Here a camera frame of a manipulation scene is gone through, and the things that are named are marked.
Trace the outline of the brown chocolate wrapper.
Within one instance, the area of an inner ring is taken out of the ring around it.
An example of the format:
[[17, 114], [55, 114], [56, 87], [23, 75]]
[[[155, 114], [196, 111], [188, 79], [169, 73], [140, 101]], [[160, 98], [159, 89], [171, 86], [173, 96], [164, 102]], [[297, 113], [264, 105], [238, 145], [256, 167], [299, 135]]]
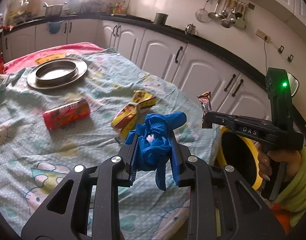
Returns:
[[208, 122], [208, 120], [206, 119], [206, 115], [210, 112], [212, 112], [211, 109], [211, 91], [206, 91], [203, 94], [197, 96], [197, 99], [199, 100], [200, 104], [201, 104], [201, 108], [203, 111], [202, 114], [202, 128], [203, 129], [212, 129], [212, 123]]

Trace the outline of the blue glove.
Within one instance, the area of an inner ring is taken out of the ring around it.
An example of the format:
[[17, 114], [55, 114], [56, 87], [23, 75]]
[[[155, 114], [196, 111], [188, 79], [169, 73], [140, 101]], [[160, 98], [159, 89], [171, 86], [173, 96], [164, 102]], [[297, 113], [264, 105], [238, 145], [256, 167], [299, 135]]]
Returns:
[[125, 144], [130, 145], [135, 135], [138, 136], [138, 149], [133, 165], [137, 171], [155, 171], [157, 187], [165, 191], [166, 163], [169, 161], [172, 145], [171, 132], [187, 121], [184, 112], [174, 112], [167, 115], [158, 113], [147, 114], [143, 124], [128, 133]]

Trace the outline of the red candy tube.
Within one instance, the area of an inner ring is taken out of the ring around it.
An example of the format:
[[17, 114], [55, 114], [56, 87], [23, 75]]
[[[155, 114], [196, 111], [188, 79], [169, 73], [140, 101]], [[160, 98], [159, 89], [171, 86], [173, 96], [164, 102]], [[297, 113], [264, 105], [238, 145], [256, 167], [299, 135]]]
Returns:
[[88, 102], [85, 99], [80, 99], [44, 112], [43, 119], [46, 128], [54, 130], [88, 117], [90, 113], [91, 110]]

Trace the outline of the yellow red snack wrapper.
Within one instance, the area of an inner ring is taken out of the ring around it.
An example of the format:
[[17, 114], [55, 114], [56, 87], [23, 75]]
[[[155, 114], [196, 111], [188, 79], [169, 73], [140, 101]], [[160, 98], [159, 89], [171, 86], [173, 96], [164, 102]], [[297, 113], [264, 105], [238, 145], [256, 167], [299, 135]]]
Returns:
[[156, 104], [156, 96], [144, 90], [133, 92], [131, 101], [113, 118], [111, 126], [118, 133], [115, 140], [122, 143], [137, 123], [138, 116]]

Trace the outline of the yellow rimmed trash bin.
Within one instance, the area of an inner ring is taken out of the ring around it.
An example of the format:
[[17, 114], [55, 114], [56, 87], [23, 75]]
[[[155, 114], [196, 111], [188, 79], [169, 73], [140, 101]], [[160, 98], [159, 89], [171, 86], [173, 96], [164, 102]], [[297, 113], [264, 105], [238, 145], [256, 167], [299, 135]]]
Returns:
[[259, 176], [258, 150], [252, 140], [221, 127], [221, 141], [216, 160], [220, 167], [233, 166], [257, 191], [263, 182]]

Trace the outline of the white electric kettle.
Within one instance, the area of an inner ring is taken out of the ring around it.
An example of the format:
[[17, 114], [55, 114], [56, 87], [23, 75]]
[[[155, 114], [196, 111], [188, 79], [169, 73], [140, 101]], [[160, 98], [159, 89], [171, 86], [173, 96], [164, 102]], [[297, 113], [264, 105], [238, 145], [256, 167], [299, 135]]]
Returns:
[[289, 87], [291, 92], [291, 97], [293, 98], [297, 91], [299, 90], [300, 83], [298, 79], [293, 76], [293, 74], [287, 72], [288, 80], [289, 80]]

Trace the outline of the hello kitty blanket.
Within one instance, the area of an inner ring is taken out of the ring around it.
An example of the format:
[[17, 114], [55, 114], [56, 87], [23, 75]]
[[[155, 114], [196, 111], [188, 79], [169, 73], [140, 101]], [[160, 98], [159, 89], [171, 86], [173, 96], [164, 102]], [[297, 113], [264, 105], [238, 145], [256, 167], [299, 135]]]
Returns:
[[[152, 113], [184, 112], [187, 122], [175, 130], [177, 141], [207, 163], [215, 160], [220, 130], [203, 129], [201, 108], [175, 85], [113, 49], [67, 55], [85, 61], [88, 69], [79, 81], [60, 89], [28, 86], [36, 54], [11, 62], [8, 73], [0, 74], [0, 213], [16, 235], [75, 165], [96, 166], [118, 153], [111, 122], [136, 90], [156, 96]], [[88, 102], [89, 117], [54, 131], [46, 128], [45, 111], [79, 99]]]

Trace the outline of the hanging steel ladle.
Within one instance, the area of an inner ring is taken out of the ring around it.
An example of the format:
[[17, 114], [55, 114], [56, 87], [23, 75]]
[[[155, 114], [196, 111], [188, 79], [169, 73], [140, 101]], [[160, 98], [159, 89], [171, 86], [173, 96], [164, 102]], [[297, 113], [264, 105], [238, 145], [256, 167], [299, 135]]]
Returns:
[[212, 19], [212, 20], [218, 19], [217, 9], [218, 9], [218, 6], [220, 5], [220, 2], [221, 2], [221, 0], [217, 0], [217, 3], [216, 3], [214, 11], [208, 13], [208, 16], [209, 16], [210, 19]]

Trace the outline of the small steel teapot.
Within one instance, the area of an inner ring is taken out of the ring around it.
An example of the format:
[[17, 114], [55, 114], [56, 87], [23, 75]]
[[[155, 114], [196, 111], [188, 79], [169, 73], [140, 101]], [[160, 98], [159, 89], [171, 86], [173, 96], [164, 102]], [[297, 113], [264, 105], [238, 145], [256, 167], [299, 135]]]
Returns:
[[195, 35], [196, 27], [193, 24], [188, 24], [185, 28], [185, 35]]

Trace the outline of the metal bowl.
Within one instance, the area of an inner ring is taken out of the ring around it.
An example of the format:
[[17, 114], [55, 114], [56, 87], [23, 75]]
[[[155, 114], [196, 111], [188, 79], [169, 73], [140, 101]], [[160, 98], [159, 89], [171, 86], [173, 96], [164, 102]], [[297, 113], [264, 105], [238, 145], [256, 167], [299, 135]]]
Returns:
[[54, 60], [41, 64], [36, 71], [36, 82], [40, 85], [61, 85], [78, 74], [77, 64], [71, 60]]

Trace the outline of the metal plate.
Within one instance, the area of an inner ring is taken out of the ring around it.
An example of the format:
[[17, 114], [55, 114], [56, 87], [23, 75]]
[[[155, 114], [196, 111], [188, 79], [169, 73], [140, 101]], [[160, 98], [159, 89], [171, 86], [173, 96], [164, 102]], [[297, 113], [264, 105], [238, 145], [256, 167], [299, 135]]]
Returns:
[[87, 72], [86, 62], [74, 58], [55, 59], [36, 66], [27, 76], [27, 84], [38, 90], [68, 86]]

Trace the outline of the dark metal cup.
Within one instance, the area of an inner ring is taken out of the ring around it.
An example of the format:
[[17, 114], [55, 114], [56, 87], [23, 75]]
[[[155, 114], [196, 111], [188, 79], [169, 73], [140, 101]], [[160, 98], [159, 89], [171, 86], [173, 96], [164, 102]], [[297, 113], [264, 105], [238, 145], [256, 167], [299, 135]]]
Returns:
[[156, 25], [165, 25], [167, 18], [168, 18], [168, 14], [158, 12], [155, 15], [153, 23]]

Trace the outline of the blue hanging bin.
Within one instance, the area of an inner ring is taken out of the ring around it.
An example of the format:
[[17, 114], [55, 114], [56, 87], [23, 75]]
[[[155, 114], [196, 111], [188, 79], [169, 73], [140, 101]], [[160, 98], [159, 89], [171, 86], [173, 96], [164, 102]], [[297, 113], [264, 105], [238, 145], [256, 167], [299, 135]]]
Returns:
[[49, 33], [52, 34], [52, 35], [57, 34], [60, 31], [61, 24], [62, 24], [62, 21], [49, 22], [48, 23]]

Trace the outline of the steel stock pot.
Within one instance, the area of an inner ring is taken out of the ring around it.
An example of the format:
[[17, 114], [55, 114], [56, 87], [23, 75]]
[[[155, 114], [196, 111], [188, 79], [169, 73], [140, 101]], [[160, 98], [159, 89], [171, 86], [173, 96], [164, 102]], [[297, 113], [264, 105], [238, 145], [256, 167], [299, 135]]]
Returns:
[[59, 17], [64, 6], [64, 4], [48, 5], [46, 2], [44, 2], [45, 18]]

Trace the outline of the wall power socket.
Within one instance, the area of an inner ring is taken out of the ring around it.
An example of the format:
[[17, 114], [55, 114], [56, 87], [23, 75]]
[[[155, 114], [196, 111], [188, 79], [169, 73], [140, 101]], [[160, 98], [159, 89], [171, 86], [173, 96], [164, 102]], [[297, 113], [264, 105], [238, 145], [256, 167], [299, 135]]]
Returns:
[[258, 37], [260, 37], [261, 39], [263, 39], [265, 42], [270, 43], [270, 40], [271, 40], [270, 36], [267, 35], [267, 34], [265, 34], [263, 31], [257, 29], [257, 31], [256, 31], [255, 34], [256, 34], [256, 36], [258, 36]]

